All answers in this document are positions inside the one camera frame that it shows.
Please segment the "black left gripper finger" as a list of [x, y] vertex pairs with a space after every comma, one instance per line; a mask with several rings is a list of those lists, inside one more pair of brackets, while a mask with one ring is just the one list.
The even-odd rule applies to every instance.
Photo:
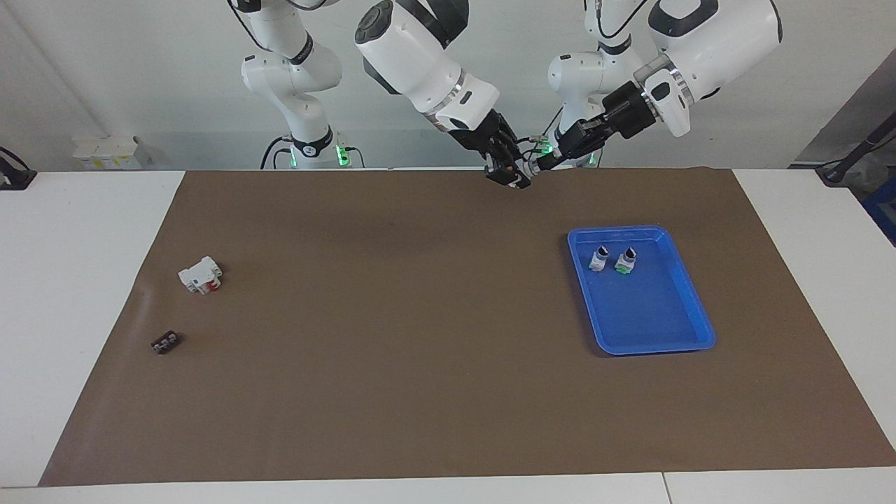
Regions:
[[556, 169], [565, 162], [574, 162], [601, 150], [607, 143], [607, 134], [564, 134], [554, 138], [556, 145], [551, 153], [541, 155], [533, 162], [534, 172]]
[[602, 115], [580, 119], [558, 137], [560, 152], [596, 152], [608, 140], [608, 122]]

